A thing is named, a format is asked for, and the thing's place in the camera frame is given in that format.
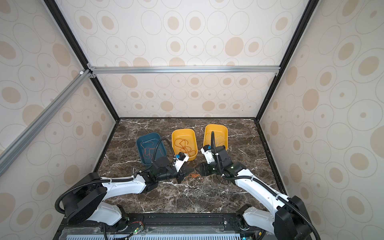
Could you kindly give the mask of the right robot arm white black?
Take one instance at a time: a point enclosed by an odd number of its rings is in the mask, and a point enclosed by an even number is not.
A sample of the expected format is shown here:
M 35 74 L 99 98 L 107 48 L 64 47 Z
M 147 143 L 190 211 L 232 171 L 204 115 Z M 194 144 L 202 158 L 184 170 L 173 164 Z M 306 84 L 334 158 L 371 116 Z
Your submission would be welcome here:
M 206 161 L 199 166 L 201 176 L 217 175 L 242 188 L 256 198 L 266 211 L 245 207 L 240 219 L 247 228 L 257 227 L 273 233 L 278 240 L 309 240 L 321 238 L 304 202 L 297 196 L 280 193 L 259 178 L 245 165 L 233 162 L 225 146 L 216 146 L 215 134 L 211 133 L 210 145 L 202 148 Z

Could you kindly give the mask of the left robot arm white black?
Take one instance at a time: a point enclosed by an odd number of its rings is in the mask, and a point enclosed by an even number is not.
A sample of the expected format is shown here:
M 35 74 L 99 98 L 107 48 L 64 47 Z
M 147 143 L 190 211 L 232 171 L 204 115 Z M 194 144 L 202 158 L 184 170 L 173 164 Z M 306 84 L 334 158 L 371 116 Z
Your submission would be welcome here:
M 86 175 L 69 190 L 61 194 L 55 209 L 65 215 L 70 224 L 94 221 L 109 226 L 128 222 L 127 214 L 118 205 L 105 201 L 112 197 L 128 194 L 143 194 L 154 190 L 159 182 L 175 179 L 181 183 L 194 171 L 184 153 L 173 154 L 169 160 L 160 157 L 150 167 L 138 171 L 131 177 L 101 178 L 98 173 Z

